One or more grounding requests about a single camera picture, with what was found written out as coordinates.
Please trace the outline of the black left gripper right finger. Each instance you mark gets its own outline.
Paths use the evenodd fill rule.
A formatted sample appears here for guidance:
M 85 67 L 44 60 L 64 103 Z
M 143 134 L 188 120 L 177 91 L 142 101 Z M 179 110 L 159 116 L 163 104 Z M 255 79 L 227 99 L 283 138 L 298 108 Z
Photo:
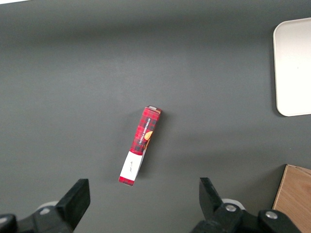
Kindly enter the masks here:
M 193 233 L 257 233 L 257 218 L 239 202 L 223 201 L 209 178 L 200 178 L 199 203 L 204 215 Z

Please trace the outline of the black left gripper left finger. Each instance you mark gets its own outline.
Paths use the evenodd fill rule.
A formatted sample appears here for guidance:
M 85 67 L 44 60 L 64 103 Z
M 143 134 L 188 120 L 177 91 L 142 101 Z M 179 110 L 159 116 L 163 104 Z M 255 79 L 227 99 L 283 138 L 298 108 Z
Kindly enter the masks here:
M 17 222 L 19 233 L 72 233 L 90 205 L 89 180 L 79 179 L 56 203 Z

